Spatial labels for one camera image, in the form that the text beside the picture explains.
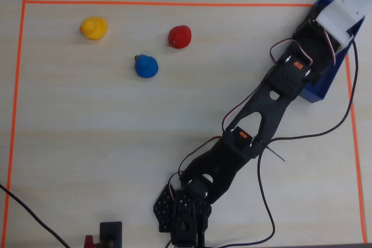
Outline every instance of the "robotic arm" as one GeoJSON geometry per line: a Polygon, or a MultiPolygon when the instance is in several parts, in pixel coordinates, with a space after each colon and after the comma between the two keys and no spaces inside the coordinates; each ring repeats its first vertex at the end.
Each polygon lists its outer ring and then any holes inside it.
{"type": "Polygon", "coordinates": [[[170,232],[177,247],[205,247],[211,204],[230,187],[236,173],[260,156],[274,136],[288,105],[306,84],[316,84],[335,53],[353,39],[350,29],[363,20],[372,0],[334,0],[328,6],[315,5],[295,30],[290,46],[265,75],[221,138],[195,158],[180,175],[181,189],[167,185],[154,205],[160,232],[170,232]],[[272,99],[270,92],[277,93],[272,99]],[[238,124],[252,113],[261,115],[257,135],[249,135],[238,124]]]}

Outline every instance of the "blue rubber duck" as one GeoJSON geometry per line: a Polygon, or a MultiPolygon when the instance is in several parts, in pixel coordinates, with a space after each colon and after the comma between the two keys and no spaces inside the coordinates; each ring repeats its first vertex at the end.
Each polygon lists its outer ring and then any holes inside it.
{"type": "Polygon", "coordinates": [[[141,78],[152,78],[159,71],[158,62],[152,56],[136,55],[134,60],[135,71],[141,78]]]}

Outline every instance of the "red rubber duck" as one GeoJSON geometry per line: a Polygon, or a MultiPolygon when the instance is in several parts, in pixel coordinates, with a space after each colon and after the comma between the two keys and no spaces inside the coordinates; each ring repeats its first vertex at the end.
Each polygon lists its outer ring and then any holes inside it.
{"type": "Polygon", "coordinates": [[[173,48],[185,48],[191,42],[191,29],[188,26],[173,27],[169,32],[168,42],[173,48]]]}

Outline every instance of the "orange label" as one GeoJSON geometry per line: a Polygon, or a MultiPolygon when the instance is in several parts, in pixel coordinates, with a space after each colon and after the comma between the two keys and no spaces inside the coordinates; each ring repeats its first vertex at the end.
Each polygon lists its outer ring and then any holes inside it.
{"type": "Polygon", "coordinates": [[[248,137],[246,134],[244,134],[243,131],[241,131],[241,132],[239,133],[239,135],[242,136],[242,137],[245,138],[245,139],[248,137]]]}
{"type": "Polygon", "coordinates": [[[294,64],[294,66],[296,66],[298,69],[302,69],[303,65],[301,63],[299,63],[298,61],[296,61],[294,64]]]}

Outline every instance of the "mounting hole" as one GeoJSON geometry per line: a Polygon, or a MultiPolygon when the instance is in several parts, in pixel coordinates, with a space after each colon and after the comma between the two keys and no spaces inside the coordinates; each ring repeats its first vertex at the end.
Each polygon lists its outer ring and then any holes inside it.
{"type": "Polygon", "coordinates": [[[182,222],[181,225],[180,225],[180,229],[182,229],[183,231],[187,231],[188,230],[188,224],[186,222],[182,222]]]}
{"type": "Polygon", "coordinates": [[[262,116],[259,112],[251,113],[244,117],[239,123],[239,127],[242,128],[248,135],[256,136],[260,130],[262,116]]]}
{"type": "Polygon", "coordinates": [[[209,174],[203,174],[203,176],[208,179],[211,183],[213,183],[213,178],[209,174]]]}
{"type": "Polygon", "coordinates": [[[270,98],[272,98],[272,100],[277,100],[279,98],[279,94],[276,93],[275,91],[271,90],[270,91],[270,98]]]}

